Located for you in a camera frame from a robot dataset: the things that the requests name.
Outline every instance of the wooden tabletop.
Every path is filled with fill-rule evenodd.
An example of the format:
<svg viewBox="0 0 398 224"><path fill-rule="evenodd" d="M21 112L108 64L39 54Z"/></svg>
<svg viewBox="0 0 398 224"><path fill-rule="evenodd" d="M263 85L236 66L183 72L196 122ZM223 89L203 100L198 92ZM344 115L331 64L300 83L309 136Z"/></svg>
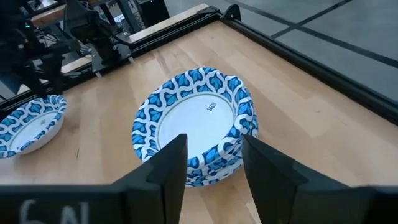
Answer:
<svg viewBox="0 0 398 224"><path fill-rule="evenodd" d="M139 105L169 78L211 66L252 93L259 138L345 184L398 184L398 127L221 22L65 92L60 133L42 149L0 161L2 184L111 183L141 164L131 146ZM260 223L243 169L186 188L181 223Z"/></svg>
<svg viewBox="0 0 398 224"><path fill-rule="evenodd" d="M103 0L89 0L90 4L92 4L92 5L98 4L101 1L103 1ZM53 1L53 0L43 0L42 4L39 6L39 9L41 9L43 7L50 6L51 4L54 4L54 3L55 3L55 1ZM33 25L35 25L36 27L43 27L53 21L59 21L60 19L63 18L64 8L65 8L65 5L62 5L62 6L56 7L55 9L51 9L47 12L43 12L37 16L32 17L31 21L32 21Z"/></svg>

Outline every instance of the blue and white paper plate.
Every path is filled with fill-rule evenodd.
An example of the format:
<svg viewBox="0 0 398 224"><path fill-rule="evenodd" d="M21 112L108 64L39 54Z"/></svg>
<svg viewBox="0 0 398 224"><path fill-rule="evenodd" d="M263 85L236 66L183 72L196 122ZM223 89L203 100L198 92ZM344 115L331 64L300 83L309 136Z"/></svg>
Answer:
<svg viewBox="0 0 398 224"><path fill-rule="evenodd" d="M62 96L34 99L0 123L0 158L32 152L47 144L60 130L67 102Z"/></svg>
<svg viewBox="0 0 398 224"><path fill-rule="evenodd" d="M199 172L206 176L236 157L242 135L253 132L253 117L250 92L237 76L210 67L189 70L164 83L141 104L132 144L145 162L175 136L186 133L188 179Z"/></svg>

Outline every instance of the stack of paper plates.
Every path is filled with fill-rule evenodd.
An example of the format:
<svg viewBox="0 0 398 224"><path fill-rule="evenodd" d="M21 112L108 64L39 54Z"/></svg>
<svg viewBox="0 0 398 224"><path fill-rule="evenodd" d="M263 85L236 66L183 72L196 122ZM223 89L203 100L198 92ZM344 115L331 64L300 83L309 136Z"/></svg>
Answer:
<svg viewBox="0 0 398 224"><path fill-rule="evenodd" d="M26 154L47 144L60 130L67 102L62 96L34 99L0 123L0 158Z"/></svg>
<svg viewBox="0 0 398 224"><path fill-rule="evenodd" d="M213 184L242 165L243 134L257 136L249 90L237 76L203 67L179 74L140 106L132 145L147 161L181 133L188 135L188 186Z"/></svg>

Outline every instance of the concrete floor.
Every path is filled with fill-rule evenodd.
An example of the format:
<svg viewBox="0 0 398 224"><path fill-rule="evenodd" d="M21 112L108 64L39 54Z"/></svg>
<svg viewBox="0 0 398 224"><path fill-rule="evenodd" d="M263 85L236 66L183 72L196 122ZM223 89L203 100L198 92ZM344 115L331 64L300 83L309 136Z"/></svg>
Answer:
<svg viewBox="0 0 398 224"><path fill-rule="evenodd" d="M231 3L239 4L242 21L269 36L339 2L344 1L165 0L171 16L200 3L213 5L221 11ZM352 0L301 24L319 35L305 33L298 28L278 36L276 40L398 103L397 8L397 0ZM343 46L322 39L322 35L332 37L336 42L342 41Z"/></svg>

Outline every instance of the white plate center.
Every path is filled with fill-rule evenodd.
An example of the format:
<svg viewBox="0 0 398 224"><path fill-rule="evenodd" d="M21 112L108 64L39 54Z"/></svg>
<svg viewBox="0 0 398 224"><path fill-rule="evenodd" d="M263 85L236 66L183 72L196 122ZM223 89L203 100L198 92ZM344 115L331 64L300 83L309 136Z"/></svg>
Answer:
<svg viewBox="0 0 398 224"><path fill-rule="evenodd" d="M51 123L58 112L53 111L34 118L29 124L19 130L11 142L11 150L16 152L28 141L33 140Z"/></svg>
<svg viewBox="0 0 398 224"><path fill-rule="evenodd" d="M229 103L216 95L198 95L177 102L164 117L158 132L160 148L179 134L188 135L188 158L220 143L234 123Z"/></svg>

